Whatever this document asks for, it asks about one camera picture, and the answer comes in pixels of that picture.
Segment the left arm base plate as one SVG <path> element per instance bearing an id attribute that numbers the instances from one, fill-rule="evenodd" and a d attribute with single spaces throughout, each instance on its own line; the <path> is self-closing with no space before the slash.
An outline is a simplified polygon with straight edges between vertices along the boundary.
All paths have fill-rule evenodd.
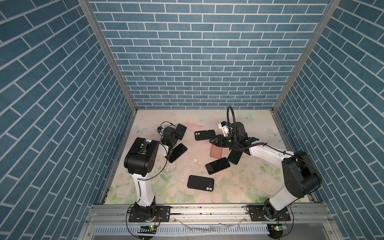
<path id="1" fill-rule="evenodd" d="M 155 217 L 160 217 L 158 221 L 169 222 L 171 214 L 170 206 L 149 206 L 143 207 L 138 204 L 133 205 L 128 213 L 128 222 L 130 223 L 144 223 L 151 221 Z"/>

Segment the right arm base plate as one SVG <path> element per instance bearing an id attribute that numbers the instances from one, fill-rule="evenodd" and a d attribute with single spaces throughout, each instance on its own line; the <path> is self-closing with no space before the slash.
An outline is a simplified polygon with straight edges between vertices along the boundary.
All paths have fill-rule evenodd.
<path id="1" fill-rule="evenodd" d="M 292 219 L 287 207 L 276 211 L 270 205 L 250 204 L 245 206 L 245 210 L 250 215 L 252 222 L 275 222 L 277 220 L 288 222 Z"/>

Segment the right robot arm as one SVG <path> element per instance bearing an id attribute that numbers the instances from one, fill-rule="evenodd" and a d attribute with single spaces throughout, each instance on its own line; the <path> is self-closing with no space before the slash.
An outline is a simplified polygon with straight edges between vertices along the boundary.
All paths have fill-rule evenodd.
<path id="1" fill-rule="evenodd" d="M 264 203 L 264 216 L 269 221 L 279 218 L 282 212 L 287 210 L 288 205 L 316 191 L 321 186 L 323 181 L 321 173 L 313 166 L 313 162 L 306 152 L 294 153 L 280 150 L 257 138 L 249 137 L 244 125 L 240 122 L 223 121 L 218 126 L 222 134 L 210 139 L 211 144 L 261 158 L 282 170 L 283 187 Z"/>

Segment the purple-edged black phone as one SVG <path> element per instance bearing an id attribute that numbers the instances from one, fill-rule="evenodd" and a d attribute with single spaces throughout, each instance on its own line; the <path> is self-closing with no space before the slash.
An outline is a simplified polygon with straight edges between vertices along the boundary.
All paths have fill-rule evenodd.
<path id="1" fill-rule="evenodd" d="M 178 144 L 172 151 L 171 155 L 169 156 L 168 161 L 170 163 L 173 163 L 176 161 L 180 156 L 182 156 L 188 148 L 184 144 Z"/>

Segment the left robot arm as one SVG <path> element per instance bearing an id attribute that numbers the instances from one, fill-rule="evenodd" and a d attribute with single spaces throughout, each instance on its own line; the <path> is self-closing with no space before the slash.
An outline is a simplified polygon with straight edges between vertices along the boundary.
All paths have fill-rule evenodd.
<path id="1" fill-rule="evenodd" d="M 156 198 L 149 173 L 153 170 L 157 157 L 165 157 L 169 161 L 176 143 L 183 139 L 186 129 L 181 124 L 175 128 L 159 127 L 158 133 L 162 134 L 159 141 L 137 137 L 124 159 L 124 167 L 132 175 L 137 191 L 137 200 L 132 210 L 143 221 L 157 215 Z"/>

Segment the light blue phone case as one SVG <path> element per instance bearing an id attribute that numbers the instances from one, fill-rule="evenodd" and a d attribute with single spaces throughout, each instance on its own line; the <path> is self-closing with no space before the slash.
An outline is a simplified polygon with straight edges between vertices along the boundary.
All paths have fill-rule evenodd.
<path id="1" fill-rule="evenodd" d="M 182 124 L 178 124 L 177 127 L 176 127 L 176 136 L 178 138 L 178 140 L 182 140 L 184 135 L 185 135 L 185 132 L 187 130 L 187 127 L 182 125 Z"/>

